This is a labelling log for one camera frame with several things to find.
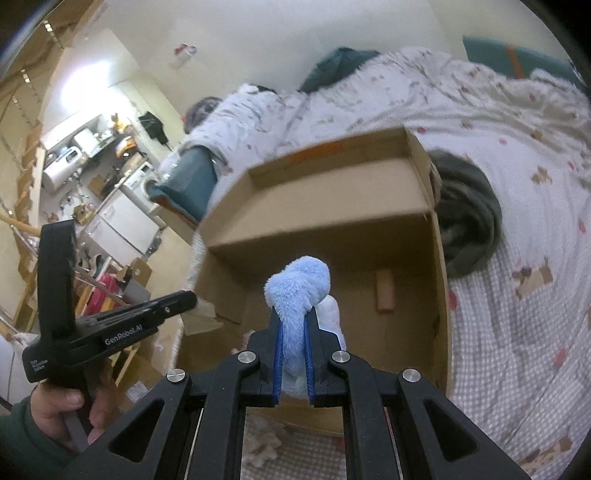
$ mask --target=blue gripper pad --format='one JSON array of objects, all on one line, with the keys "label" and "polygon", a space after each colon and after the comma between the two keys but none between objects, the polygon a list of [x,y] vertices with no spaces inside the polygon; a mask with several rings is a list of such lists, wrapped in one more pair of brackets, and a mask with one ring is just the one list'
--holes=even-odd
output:
[{"label": "blue gripper pad", "polygon": [[275,358],[273,360],[273,402],[279,405],[281,395],[281,379],[283,376],[283,322],[279,321],[277,343],[275,344]]},{"label": "blue gripper pad", "polygon": [[304,321],[304,358],[306,359],[306,383],[308,385],[308,399],[313,405],[316,401],[314,389],[314,362],[312,361],[312,347],[310,345],[310,330],[307,319]]}]

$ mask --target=light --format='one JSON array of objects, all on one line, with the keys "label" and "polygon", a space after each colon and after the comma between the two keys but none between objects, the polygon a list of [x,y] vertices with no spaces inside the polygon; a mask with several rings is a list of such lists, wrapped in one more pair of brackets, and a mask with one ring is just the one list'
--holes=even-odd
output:
[{"label": "light", "polygon": [[72,112],[98,105],[108,86],[109,63],[100,61],[76,70],[61,91],[61,102]]}]

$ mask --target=metal screw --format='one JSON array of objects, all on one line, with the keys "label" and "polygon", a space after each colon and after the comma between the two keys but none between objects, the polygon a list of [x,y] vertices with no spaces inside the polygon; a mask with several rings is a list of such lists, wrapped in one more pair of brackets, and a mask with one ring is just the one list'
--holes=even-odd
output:
[{"label": "metal screw", "polygon": [[181,368],[175,368],[166,374],[166,378],[171,383],[181,383],[185,378],[185,372]]},{"label": "metal screw", "polygon": [[336,352],[333,352],[332,359],[338,364],[344,364],[351,360],[351,356],[349,355],[349,352],[337,350]]},{"label": "metal screw", "polygon": [[404,372],[402,372],[402,377],[410,383],[415,383],[421,380],[421,374],[414,368],[407,368]]},{"label": "metal screw", "polygon": [[238,361],[242,362],[243,364],[251,364],[254,362],[254,360],[256,360],[256,353],[254,352],[249,352],[247,350],[246,352],[240,352],[238,354]]}]

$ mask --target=hand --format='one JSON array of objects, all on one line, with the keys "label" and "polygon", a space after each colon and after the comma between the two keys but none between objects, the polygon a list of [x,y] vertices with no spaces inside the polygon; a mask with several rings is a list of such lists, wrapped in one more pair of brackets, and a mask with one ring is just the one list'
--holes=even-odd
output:
[{"label": "hand", "polygon": [[[82,392],[71,388],[56,387],[44,381],[31,394],[31,415],[39,429],[49,438],[76,451],[62,412],[75,411],[84,404]],[[90,409],[90,423],[94,429],[88,435],[88,443],[94,442],[118,417],[117,390],[111,380],[111,368],[105,366],[100,373],[100,386],[96,388],[95,400]]]}]

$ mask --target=black handle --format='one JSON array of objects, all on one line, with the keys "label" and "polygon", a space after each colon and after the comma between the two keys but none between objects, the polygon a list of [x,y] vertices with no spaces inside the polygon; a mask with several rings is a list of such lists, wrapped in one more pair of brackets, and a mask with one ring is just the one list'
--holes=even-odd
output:
[{"label": "black handle", "polygon": [[100,366],[102,366],[101,362],[91,365],[85,371],[72,371],[49,379],[54,385],[74,388],[82,392],[84,396],[84,405],[81,408],[73,412],[64,412],[61,415],[74,446],[79,452],[83,452],[88,447],[88,435],[94,428],[90,422],[90,409],[93,403],[91,392],[94,392],[99,383]]}]

